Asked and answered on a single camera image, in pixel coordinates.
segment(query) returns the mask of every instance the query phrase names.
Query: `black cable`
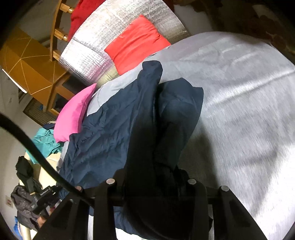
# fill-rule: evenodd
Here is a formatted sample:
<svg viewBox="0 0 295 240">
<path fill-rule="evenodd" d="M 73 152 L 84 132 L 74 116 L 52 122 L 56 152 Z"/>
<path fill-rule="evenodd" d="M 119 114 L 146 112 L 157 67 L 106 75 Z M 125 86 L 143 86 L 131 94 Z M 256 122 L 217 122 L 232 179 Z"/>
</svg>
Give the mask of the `black cable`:
<svg viewBox="0 0 295 240">
<path fill-rule="evenodd" d="M 13 121 L 0 113 L 0 127 L 8 131 L 13 135 L 19 142 L 33 155 L 33 157 L 40 163 L 44 170 L 58 182 L 63 188 L 69 192 L 75 194 L 77 197 L 81 198 L 89 206 L 94 207 L 93 203 L 86 198 L 81 192 L 74 188 L 70 183 L 68 183 L 62 176 L 60 176 L 54 168 L 47 162 L 43 157 L 42 153 L 38 150 L 32 140 L 21 130 Z"/>
</svg>

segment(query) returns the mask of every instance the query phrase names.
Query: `white strip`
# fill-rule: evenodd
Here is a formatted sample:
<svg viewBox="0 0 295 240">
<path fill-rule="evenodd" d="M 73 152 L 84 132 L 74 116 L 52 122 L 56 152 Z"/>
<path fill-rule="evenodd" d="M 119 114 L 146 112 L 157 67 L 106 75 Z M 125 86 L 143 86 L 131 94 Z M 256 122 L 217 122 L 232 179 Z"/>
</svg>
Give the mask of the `white strip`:
<svg viewBox="0 0 295 240">
<path fill-rule="evenodd" d="M 14 81 L 14 80 L 12 79 L 12 77 L 8 75 L 7 72 L 5 72 L 5 74 L 11 79 L 11 81 L 14 82 L 15 85 L 18 86 L 18 88 L 19 88 L 20 90 L 22 90 L 24 93 L 27 93 L 27 91 L 26 91 L 25 89 L 23 89 L 20 85 L 18 85 L 18 83 L 17 83 L 16 81 Z"/>
</svg>

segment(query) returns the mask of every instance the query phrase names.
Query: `red blanket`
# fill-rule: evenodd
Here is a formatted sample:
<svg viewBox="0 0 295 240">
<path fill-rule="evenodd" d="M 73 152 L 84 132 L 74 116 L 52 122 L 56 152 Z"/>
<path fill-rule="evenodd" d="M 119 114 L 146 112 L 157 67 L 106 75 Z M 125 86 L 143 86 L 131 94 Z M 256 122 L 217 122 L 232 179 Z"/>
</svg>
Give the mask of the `red blanket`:
<svg viewBox="0 0 295 240">
<path fill-rule="evenodd" d="M 70 41 L 82 25 L 82 23 L 93 13 L 105 0 L 80 0 L 74 12 L 71 15 L 71 28 L 68 34 L 68 41 Z M 174 5 L 172 0 L 164 0 L 167 6 L 174 12 Z"/>
</svg>

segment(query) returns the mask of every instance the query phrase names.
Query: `beige surface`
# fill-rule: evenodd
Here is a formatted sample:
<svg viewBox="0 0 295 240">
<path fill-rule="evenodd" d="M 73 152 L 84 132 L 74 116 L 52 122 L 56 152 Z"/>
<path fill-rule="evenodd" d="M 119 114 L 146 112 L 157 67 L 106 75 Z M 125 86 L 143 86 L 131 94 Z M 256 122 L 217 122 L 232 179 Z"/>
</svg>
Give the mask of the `beige surface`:
<svg viewBox="0 0 295 240">
<path fill-rule="evenodd" d="M 32 163 L 27 153 L 24 155 L 24 157 L 32 165 L 34 169 L 34 178 L 39 180 L 39 182 L 42 185 L 42 189 L 56 184 L 56 181 L 44 170 L 44 168 L 40 166 L 40 164 Z M 60 153 L 56 153 L 56 154 L 51 154 L 48 158 L 46 158 L 46 160 L 50 163 L 50 165 L 54 169 L 56 169 L 57 161 L 59 160 L 59 158 L 60 158 Z M 19 225 L 19 227 L 20 227 L 23 240 L 32 240 L 32 238 L 37 233 L 36 231 L 30 230 L 21 224 Z"/>
</svg>

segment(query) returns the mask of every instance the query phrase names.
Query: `pink pillow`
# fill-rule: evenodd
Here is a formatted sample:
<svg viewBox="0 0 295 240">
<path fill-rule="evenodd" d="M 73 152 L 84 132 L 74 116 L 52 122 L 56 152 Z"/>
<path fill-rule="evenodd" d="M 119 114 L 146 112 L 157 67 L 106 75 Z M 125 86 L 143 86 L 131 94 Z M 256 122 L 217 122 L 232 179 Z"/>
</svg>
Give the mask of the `pink pillow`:
<svg viewBox="0 0 295 240">
<path fill-rule="evenodd" d="M 53 131 L 56 142 L 69 141 L 72 133 L 81 131 L 82 120 L 95 87 L 96 83 L 83 89 L 63 107 L 58 115 Z"/>
</svg>

